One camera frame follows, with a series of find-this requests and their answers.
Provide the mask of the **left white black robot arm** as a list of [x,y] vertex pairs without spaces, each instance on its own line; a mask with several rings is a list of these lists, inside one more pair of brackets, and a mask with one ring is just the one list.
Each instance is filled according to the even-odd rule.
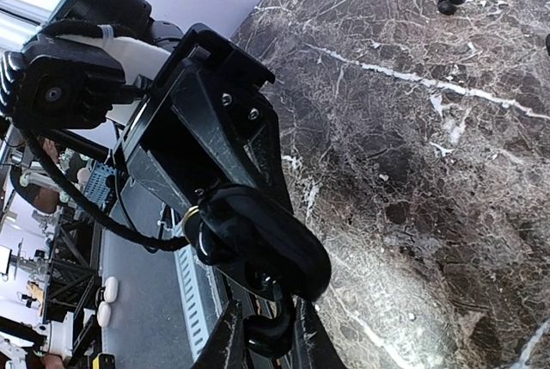
[[1,57],[1,114],[48,135],[117,120],[113,161],[179,212],[223,201],[291,212],[274,75],[202,23],[156,20],[146,0],[61,0],[37,33]]

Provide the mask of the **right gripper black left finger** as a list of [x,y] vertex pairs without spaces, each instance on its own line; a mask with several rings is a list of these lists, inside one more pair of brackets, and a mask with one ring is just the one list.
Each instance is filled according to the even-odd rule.
[[230,300],[201,353],[201,367],[241,368],[245,354],[242,306]]

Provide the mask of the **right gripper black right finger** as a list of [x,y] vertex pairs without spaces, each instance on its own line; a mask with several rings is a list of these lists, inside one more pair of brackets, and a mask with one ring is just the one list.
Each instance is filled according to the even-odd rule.
[[297,369],[346,369],[313,304],[296,300],[296,321],[291,367]]

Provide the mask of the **black round charging case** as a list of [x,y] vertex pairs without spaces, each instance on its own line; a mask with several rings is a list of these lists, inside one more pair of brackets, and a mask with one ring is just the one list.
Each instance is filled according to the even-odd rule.
[[199,198],[183,218],[183,230],[199,259],[263,298],[273,300],[254,274],[315,302],[327,289],[332,266],[302,222],[261,191],[229,184]]

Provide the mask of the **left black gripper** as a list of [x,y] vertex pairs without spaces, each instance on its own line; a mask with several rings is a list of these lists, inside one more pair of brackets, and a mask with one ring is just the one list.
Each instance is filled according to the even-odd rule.
[[278,116],[260,92],[273,80],[211,28],[191,26],[138,102],[117,143],[118,164],[181,215],[203,192],[229,184],[292,212]]

